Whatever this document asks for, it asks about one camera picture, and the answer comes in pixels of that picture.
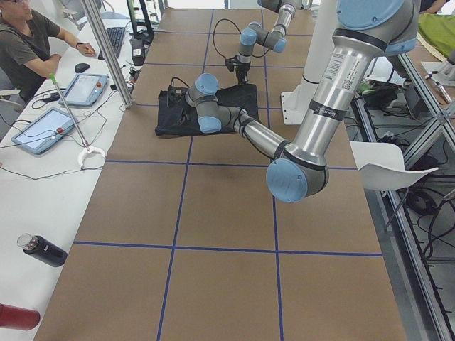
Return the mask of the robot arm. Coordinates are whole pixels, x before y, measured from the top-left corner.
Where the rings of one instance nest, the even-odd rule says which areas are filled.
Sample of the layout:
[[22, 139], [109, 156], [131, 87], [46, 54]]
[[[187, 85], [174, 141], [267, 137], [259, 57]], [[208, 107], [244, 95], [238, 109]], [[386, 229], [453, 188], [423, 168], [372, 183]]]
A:
[[269, 191], [283, 202], [298, 202], [326, 186], [326, 150], [372, 59], [415, 47], [419, 7], [418, 1], [337, 2], [333, 51], [292, 141], [253, 119], [245, 109], [220, 104], [219, 83], [210, 73], [200, 75], [177, 100], [196, 111], [203, 134], [233, 129], [269, 157]]
[[251, 58], [255, 45], [260, 45], [267, 50], [281, 53], [286, 47], [285, 38], [287, 29], [296, 11], [302, 9], [301, 1], [295, 0], [265, 0], [257, 1], [262, 8], [278, 14], [272, 30], [265, 30], [259, 22], [253, 21], [240, 32], [240, 44], [237, 55], [225, 60], [225, 65], [230, 72], [235, 72], [239, 85], [248, 82], [247, 73], [250, 69]]

